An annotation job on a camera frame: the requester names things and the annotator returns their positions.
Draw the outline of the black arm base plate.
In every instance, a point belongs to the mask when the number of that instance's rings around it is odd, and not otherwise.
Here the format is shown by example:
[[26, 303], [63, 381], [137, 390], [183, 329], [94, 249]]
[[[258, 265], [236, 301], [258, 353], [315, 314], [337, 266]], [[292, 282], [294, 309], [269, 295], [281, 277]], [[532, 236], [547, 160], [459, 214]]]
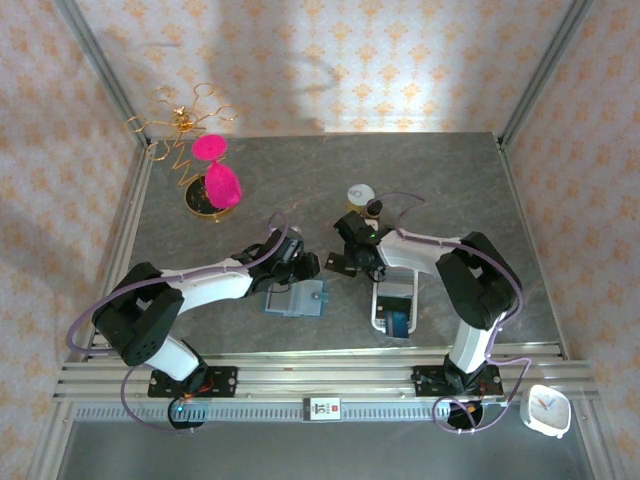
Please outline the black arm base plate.
[[182, 381], [160, 370], [151, 373], [147, 395], [151, 398], [233, 398], [238, 368], [233, 366], [199, 367]]
[[417, 397], [503, 397], [497, 366], [485, 365], [472, 373], [454, 373], [441, 365], [414, 366], [410, 376]]

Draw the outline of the yellow tin can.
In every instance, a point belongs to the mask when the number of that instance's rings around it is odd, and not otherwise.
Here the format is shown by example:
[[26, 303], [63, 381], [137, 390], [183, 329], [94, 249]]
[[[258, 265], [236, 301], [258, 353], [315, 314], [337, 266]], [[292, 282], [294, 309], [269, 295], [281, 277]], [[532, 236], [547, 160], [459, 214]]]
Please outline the yellow tin can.
[[372, 187], [362, 183], [354, 184], [347, 190], [348, 210], [362, 212], [375, 198], [376, 194]]

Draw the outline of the white plastic card basket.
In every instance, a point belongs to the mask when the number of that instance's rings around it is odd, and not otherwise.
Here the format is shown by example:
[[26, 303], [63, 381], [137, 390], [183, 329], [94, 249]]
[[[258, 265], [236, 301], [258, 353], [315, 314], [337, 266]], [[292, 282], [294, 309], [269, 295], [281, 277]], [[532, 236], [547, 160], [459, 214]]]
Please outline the white plastic card basket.
[[409, 326], [409, 337], [417, 326], [418, 273], [411, 269], [388, 267], [382, 281], [373, 282], [371, 302], [371, 325], [385, 334], [384, 315], [376, 314], [376, 298], [378, 296], [411, 298], [412, 308]]

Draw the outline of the black VIP card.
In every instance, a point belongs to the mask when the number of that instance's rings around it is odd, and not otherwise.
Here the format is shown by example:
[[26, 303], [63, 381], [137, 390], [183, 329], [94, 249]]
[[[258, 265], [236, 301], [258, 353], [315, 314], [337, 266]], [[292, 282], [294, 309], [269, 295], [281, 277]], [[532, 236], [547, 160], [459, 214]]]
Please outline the black VIP card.
[[400, 312], [409, 316], [411, 314], [411, 308], [411, 298], [389, 296], [378, 296], [376, 298], [377, 315], [384, 315], [386, 312]]

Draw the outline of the white alarm clock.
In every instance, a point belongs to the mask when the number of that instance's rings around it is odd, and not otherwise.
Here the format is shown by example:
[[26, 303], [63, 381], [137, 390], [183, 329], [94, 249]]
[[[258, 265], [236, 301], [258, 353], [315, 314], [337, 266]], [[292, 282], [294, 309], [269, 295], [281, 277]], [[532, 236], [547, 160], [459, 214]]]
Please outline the white alarm clock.
[[520, 418], [531, 430], [561, 439], [571, 426], [571, 404], [560, 391], [535, 384], [522, 394]]

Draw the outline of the aluminium frame post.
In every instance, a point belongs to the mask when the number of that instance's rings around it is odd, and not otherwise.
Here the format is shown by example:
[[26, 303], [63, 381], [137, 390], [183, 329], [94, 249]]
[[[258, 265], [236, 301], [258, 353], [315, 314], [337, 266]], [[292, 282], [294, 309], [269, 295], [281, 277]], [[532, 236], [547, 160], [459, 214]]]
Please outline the aluminium frame post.
[[123, 120], [137, 115], [76, 0], [53, 0]]
[[530, 115], [538, 97], [543, 92], [564, 52], [582, 25], [594, 0], [571, 0], [570, 5], [556, 29], [541, 60], [518, 100], [504, 129], [496, 137], [499, 149], [506, 152]]

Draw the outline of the aluminium table side rail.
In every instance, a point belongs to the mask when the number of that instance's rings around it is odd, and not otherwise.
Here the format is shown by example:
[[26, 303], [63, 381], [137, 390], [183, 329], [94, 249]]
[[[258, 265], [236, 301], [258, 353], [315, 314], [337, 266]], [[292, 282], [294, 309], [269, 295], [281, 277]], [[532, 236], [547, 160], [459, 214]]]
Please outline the aluminium table side rail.
[[128, 177], [128, 189], [118, 217], [113, 249], [99, 299], [109, 294], [128, 272], [151, 170], [152, 163], [146, 157], [146, 149], [136, 147]]
[[[503, 164], [519, 217], [524, 225], [527, 241], [533, 250], [536, 261], [539, 261], [539, 255], [535, 251], [535, 245], [515, 184], [507, 152], [499, 140], [496, 140], [496, 148]], [[581, 395], [581, 398], [573, 401], [573, 419], [577, 421], [594, 478], [595, 480], [621, 480], [624, 472], [621, 470], [617, 450], [613, 446], [607, 445], [612, 436], [599, 392], [595, 392], [594, 398], [588, 398], [584, 392]]]

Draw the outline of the blue VIP card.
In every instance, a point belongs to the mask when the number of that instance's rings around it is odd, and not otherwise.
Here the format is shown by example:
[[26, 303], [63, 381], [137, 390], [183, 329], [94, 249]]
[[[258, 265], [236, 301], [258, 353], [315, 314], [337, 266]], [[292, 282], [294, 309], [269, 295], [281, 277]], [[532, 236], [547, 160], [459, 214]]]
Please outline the blue VIP card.
[[410, 317], [401, 311], [386, 311], [384, 316], [385, 334], [391, 338], [408, 339]]

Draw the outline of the blue leather card holder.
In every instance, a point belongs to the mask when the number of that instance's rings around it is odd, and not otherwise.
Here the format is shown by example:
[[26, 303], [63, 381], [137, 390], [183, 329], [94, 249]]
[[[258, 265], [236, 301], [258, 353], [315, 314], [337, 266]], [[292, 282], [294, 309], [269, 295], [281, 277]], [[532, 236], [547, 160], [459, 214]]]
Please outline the blue leather card holder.
[[321, 318], [328, 302], [326, 282], [306, 280], [270, 287], [266, 293], [264, 312], [289, 318]]

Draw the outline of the white number label tag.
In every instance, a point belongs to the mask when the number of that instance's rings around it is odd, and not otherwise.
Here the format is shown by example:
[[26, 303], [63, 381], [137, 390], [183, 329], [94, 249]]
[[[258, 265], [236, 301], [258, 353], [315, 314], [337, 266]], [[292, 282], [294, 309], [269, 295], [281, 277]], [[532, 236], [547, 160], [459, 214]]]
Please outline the white number label tag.
[[312, 396], [303, 399], [306, 422], [334, 422], [342, 419], [341, 399], [337, 396]]

